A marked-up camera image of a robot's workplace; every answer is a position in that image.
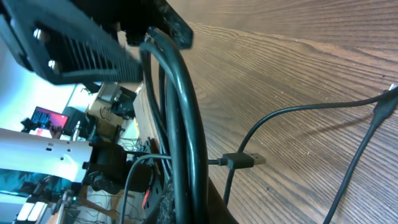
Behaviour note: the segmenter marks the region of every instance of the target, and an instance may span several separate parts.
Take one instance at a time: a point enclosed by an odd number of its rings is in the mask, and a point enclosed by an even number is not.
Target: white wall
[[[61,113],[73,88],[55,86],[18,65],[0,39],[0,128],[20,131],[36,106]]]

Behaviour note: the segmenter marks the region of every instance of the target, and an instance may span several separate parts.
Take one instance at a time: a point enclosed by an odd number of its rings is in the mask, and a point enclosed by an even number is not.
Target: computer screen
[[[36,109],[32,115],[33,123],[40,122],[42,124],[46,124],[48,121],[51,121],[52,126],[61,126],[62,128],[65,127],[68,119],[68,116],[56,113],[54,111],[46,110],[38,106],[36,106]]]

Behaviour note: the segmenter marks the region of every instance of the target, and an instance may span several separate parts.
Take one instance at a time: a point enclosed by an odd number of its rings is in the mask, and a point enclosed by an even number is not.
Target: cable connector
[[[244,169],[265,163],[266,158],[258,153],[227,153],[221,159],[218,159],[219,166],[228,166],[229,169]]]
[[[397,85],[392,84],[389,90],[391,91],[397,88]],[[385,119],[390,117],[398,105],[398,94],[386,96],[384,99],[378,101],[373,109],[374,117],[371,124],[375,126],[380,126]]]

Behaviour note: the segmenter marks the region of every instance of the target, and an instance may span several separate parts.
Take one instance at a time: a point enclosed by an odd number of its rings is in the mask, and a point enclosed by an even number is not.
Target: pink screen
[[[41,122],[43,124],[45,124],[47,121],[51,121],[52,126],[61,126],[64,128],[68,118],[68,116],[46,110],[44,108],[36,107],[36,110],[32,116],[32,121],[34,123]]]

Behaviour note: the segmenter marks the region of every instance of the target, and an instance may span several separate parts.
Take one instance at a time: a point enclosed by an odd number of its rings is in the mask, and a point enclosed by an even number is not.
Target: wood grain surface
[[[398,83],[398,1],[170,3],[195,33],[183,56],[210,159],[236,151],[274,110],[365,99]],[[260,128],[246,150],[267,164],[236,172],[228,208],[237,221],[321,223],[373,107],[294,112]],[[395,114],[372,138],[333,222],[398,223],[397,127]],[[221,195],[227,173],[210,167]]]

